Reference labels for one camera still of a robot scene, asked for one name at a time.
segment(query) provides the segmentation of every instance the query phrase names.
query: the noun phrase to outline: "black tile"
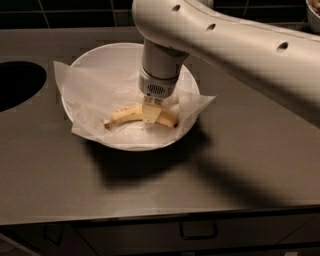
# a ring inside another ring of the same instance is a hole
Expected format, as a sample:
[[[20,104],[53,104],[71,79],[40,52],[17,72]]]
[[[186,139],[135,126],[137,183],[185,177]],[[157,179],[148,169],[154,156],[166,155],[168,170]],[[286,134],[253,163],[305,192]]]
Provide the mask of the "black tile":
[[[305,5],[305,0],[250,0],[249,6]]]
[[[37,0],[1,0],[0,11],[40,11]]]
[[[247,0],[215,0],[214,6],[215,7],[244,7],[247,3]]]
[[[116,12],[115,15],[118,27],[134,26],[131,11]]]
[[[110,0],[41,0],[45,10],[111,9]]]
[[[0,13],[1,29],[46,28],[41,13]]]
[[[243,18],[244,8],[214,8],[215,11],[237,18]]]
[[[113,27],[113,14],[104,12],[47,13],[51,28]]]
[[[114,9],[131,10],[133,0],[113,0]]]
[[[248,8],[245,18],[260,22],[301,22],[306,16],[304,7]]]

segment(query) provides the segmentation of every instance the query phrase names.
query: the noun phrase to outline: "white robotic arm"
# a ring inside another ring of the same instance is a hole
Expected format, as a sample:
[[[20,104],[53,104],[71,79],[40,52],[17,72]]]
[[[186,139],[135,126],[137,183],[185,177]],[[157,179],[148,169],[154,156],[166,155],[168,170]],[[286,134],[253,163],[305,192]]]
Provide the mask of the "white robotic arm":
[[[203,59],[309,121],[320,119],[320,37],[229,17],[197,0],[134,0],[145,37],[140,89],[169,97],[188,54]]]

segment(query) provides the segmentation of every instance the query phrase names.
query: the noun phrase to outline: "screw hole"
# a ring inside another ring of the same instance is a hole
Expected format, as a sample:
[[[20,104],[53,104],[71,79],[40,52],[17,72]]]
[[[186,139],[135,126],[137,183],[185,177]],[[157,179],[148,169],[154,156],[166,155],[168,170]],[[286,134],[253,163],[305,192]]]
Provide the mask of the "screw hole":
[[[173,12],[177,12],[177,11],[179,11],[180,10],[180,5],[179,4],[177,4],[176,6],[174,6],[173,8],[172,8],[172,11]]]
[[[289,47],[289,43],[288,42],[284,42],[282,44],[280,44],[277,48],[277,53],[283,53],[285,50],[287,50]]]
[[[216,27],[216,24],[211,24],[207,27],[207,31],[212,31]]]

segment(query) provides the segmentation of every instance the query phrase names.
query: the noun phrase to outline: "countertop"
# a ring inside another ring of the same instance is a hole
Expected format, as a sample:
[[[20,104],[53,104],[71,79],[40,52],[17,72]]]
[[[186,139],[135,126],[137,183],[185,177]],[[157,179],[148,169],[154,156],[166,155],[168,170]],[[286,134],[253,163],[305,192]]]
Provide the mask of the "countertop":
[[[201,94],[218,97],[192,130],[164,149],[124,152],[71,133],[53,61],[142,43],[134,27],[0,38],[0,62],[31,61],[48,74],[35,96],[0,113],[0,225],[320,206],[319,129],[203,61],[185,65]]]

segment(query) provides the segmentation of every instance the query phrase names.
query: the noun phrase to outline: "black tile backsplash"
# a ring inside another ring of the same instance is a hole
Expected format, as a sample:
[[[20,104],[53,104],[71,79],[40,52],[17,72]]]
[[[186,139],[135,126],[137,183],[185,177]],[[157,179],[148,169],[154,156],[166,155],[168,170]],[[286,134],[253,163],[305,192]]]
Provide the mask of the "black tile backsplash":
[[[134,26],[132,2],[0,0],[0,29]],[[230,16],[265,23],[300,23],[306,20],[305,0],[214,0],[214,9]]]

